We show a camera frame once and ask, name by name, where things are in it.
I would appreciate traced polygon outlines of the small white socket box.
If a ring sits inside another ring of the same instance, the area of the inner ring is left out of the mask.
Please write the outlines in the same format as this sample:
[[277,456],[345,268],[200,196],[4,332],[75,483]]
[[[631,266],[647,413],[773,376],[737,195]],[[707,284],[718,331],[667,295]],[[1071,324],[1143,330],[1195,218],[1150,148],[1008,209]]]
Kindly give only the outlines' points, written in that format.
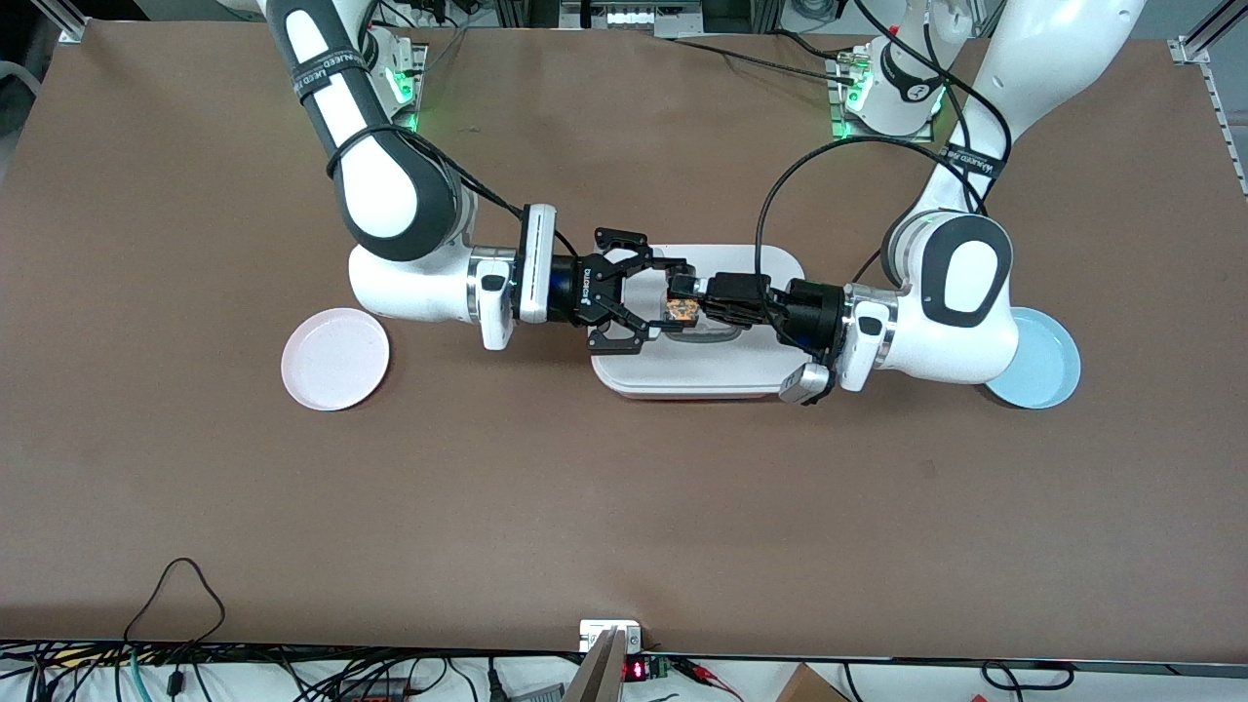
[[582,620],[579,623],[578,652],[588,653],[597,638],[610,630],[622,630],[626,636],[626,653],[641,653],[644,631],[636,620]]

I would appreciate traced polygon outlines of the brown cardboard box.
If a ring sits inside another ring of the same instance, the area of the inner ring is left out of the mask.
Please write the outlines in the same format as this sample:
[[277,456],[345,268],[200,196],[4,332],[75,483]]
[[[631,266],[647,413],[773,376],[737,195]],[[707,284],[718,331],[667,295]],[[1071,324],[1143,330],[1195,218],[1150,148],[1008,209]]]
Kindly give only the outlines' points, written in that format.
[[841,690],[830,685],[827,680],[807,666],[797,663],[792,675],[789,676],[784,687],[778,693],[775,702],[854,702],[847,698]]

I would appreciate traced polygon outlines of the silver device with lights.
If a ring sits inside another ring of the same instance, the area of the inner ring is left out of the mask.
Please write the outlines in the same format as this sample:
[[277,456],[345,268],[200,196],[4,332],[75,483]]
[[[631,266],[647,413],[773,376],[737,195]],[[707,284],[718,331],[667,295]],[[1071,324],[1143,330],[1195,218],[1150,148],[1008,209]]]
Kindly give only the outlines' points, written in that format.
[[700,0],[559,0],[557,27],[618,27],[659,37],[699,35]]

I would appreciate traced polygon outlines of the light blue round plate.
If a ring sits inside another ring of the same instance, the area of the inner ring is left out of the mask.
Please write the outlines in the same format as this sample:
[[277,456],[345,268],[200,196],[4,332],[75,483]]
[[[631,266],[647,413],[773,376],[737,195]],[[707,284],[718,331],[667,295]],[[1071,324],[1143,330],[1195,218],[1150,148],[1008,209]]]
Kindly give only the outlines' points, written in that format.
[[1080,350],[1065,325],[1042,311],[1011,309],[1018,329],[1013,360],[986,383],[1003,403],[1026,410],[1047,410],[1065,403],[1080,383]]

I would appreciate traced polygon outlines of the pink round plate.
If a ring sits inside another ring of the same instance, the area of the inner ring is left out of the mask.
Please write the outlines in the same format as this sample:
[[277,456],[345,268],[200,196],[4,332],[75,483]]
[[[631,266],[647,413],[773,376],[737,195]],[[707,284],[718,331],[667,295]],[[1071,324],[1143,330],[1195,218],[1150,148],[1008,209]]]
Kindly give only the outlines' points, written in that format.
[[312,410],[347,410],[379,387],[391,366],[391,339],[378,321],[357,309],[312,315],[291,334],[280,370],[296,403]]

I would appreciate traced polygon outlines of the aluminium profile bar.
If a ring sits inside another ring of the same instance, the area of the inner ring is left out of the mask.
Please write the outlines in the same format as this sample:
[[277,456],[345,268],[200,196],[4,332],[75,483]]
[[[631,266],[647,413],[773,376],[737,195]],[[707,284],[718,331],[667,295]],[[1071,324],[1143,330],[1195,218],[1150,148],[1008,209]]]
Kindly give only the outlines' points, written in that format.
[[624,665],[631,636],[626,626],[612,625],[593,637],[562,702],[620,702]]

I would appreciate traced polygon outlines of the red test lead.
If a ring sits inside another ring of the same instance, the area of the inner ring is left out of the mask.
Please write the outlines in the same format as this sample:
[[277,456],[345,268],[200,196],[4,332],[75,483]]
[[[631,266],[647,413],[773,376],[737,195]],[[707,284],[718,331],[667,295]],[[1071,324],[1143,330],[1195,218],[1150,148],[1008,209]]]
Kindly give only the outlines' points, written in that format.
[[704,685],[704,687],[713,690],[723,690],[723,692],[730,695],[735,702],[746,702],[741,695],[731,687],[731,685],[723,682],[721,677],[713,675],[713,671],[705,666],[691,662],[691,660],[680,656],[669,656],[668,661],[673,670],[676,671],[678,675],[686,677],[686,680],[691,680],[698,685]]

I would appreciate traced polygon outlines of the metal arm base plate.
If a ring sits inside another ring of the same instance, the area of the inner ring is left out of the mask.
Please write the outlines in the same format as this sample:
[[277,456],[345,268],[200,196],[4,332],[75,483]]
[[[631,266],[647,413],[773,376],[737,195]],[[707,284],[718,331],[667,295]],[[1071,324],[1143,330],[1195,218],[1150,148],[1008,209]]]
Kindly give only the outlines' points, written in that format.
[[869,45],[854,46],[826,59],[831,132],[834,137],[909,139],[930,142],[934,119],[945,87],[938,79],[894,85],[879,67],[879,52]]
[[427,44],[412,44],[406,37],[396,39],[388,49],[379,52],[372,74],[379,102],[391,121],[409,132],[417,132],[419,125],[427,59]]

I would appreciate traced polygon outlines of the aluminium table edge rail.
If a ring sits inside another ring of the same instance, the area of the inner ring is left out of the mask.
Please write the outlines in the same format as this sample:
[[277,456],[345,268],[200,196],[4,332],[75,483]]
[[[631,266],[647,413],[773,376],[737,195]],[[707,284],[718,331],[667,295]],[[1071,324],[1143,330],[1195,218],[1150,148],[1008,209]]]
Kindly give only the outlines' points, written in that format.
[[1189,32],[1181,34],[1176,39],[1167,41],[1169,55],[1176,65],[1196,65],[1199,67],[1204,81],[1206,92],[1211,97],[1214,116],[1221,135],[1231,157],[1231,167],[1236,176],[1244,199],[1248,201],[1248,176],[1246,176],[1243,162],[1236,147],[1233,129],[1231,127],[1229,112],[1226,111],[1221,100],[1221,92],[1211,67],[1211,49],[1222,39],[1229,36],[1231,29],[1236,27],[1244,17],[1248,17],[1248,0],[1221,0],[1211,12],[1196,22]]
[[79,44],[89,25],[89,15],[74,0],[30,0],[59,30],[57,42]]

